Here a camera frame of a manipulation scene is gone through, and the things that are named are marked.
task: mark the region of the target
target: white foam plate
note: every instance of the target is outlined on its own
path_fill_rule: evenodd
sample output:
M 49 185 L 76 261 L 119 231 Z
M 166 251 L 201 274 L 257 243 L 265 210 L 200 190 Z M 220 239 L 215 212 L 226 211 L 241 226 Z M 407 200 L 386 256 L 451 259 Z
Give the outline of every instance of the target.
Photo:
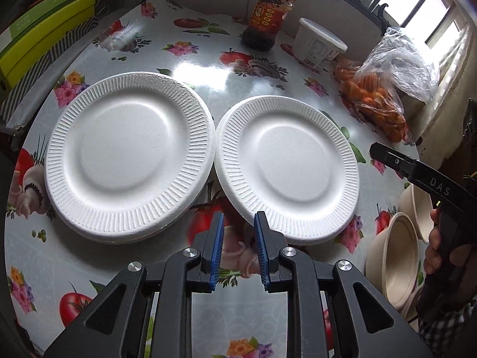
M 55 125 L 45 157 L 47 191 L 79 234 L 136 241 L 190 206 L 215 145 L 212 116 L 189 87 L 150 72 L 116 75 L 78 95 Z
M 339 234 L 358 201 L 358 165 L 338 127 L 292 98 L 266 95 L 236 104 L 217 127 L 215 167 L 237 211 L 253 225 L 265 211 L 290 243 Z

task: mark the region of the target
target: plastic bag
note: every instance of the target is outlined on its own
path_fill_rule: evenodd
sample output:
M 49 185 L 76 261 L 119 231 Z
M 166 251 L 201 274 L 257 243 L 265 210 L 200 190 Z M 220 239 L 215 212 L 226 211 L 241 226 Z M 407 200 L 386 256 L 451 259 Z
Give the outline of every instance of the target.
M 406 138 L 409 127 L 394 86 L 419 100 L 430 101 L 437 90 L 439 70 L 430 52 L 427 55 L 424 47 L 418 49 L 401 28 L 388 28 L 362 66 L 342 58 L 335 76 L 354 111 L 371 120 L 391 142 L 399 143 Z
M 373 72 L 387 75 L 393 85 L 426 104 L 439 85 L 439 66 L 430 48 L 411 39 L 403 28 L 388 28 L 357 74 Z

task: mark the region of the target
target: pink flower print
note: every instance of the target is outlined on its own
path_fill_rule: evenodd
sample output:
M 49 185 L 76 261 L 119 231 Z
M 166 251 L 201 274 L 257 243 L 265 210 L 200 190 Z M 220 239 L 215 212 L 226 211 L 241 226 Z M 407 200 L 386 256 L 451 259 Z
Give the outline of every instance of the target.
M 13 291 L 12 291 L 12 296 L 18 301 L 18 304 L 20 304 L 21 309 L 23 312 L 26 314 L 28 312 L 31 312 L 31 307 L 30 307 L 30 301 L 28 300 L 28 292 L 25 288 L 25 286 L 19 286 L 15 281 L 12 280 L 12 285 L 13 285 Z
M 175 56 L 182 56 L 186 54 L 198 54 L 199 46 L 193 45 L 190 41 L 178 41 L 176 44 L 168 44 L 162 49 L 169 51 Z
M 346 246 L 348 251 L 353 254 L 363 237 L 363 232 L 361 232 L 362 227 L 361 217 L 355 215 L 348 226 L 346 226 L 337 237 L 337 242 Z
M 141 4 L 141 16 L 156 18 L 157 12 L 154 5 L 151 3 L 142 3 Z
M 315 93 L 317 93 L 320 97 L 324 97 L 328 95 L 326 89 L 321 85 L 316 79 L 314 78 L 306 78 L 305 79 L 305 86 L 312 89 Z
M 258 350 L 249 352 L 249 354 L 244 355 L 243 358 L 259 358 Z
M 59 88 L 54 89 L 56 99 L 58 100 L 58 107 L 64 108 L 69 105 L 76 98 L 80 89 L 81 85 L 72 85 L 65 80 Z
M 169 52 L 172 52 L 175 56 L 182 56 L 189 54 L 190 47 L 188 46 L 175 46 L 174 48 L 171 48 L 168 50 Z
M 371 164 L 379 171 L 381 175 L 385 172 L 386 166 L 383 163 L 377 160 L 371 160 Z

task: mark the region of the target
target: checkered sleeve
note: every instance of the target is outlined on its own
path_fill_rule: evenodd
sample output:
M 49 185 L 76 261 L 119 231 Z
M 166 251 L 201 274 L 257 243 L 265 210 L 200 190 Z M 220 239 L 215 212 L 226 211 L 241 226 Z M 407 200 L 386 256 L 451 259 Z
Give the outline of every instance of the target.
M 446 312 L 433 323 L 424 324 L 419 320 L 419 335 L 436 358 L 441 357 L 450 349 L 454 339 L 462 331 L 475 308 L 477 308 L 477 295 L 460 311 Z

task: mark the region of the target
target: metal screw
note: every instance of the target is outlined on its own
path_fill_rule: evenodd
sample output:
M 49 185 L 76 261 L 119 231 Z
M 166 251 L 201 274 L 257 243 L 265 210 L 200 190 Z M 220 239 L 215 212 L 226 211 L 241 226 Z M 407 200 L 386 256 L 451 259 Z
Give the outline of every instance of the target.
M 347 260 L 341 260 L 338 262 L 338 268 L 340 268 L 342 271 L 348 271 L 352 268 L 352 265 Z
M 284 256 L 287 257 L 293 257 L 294 255 L 297 254 L 297 250 L 295 248 L 292 248 L 291 246 L 287 246 L 286 248 L 283 248 L 281 250 Z
M 195 257 L 197 256 L 197 253 L 198 253 L 197 249 L 194 249 L 194 248 L 186 248 L 182 252 L 182 254 L 185 255 L 185 257 Z
M 142 264 L 139 261 L 133 261 L 127 266 L 129 272 L 137 272 L 143 268 Z

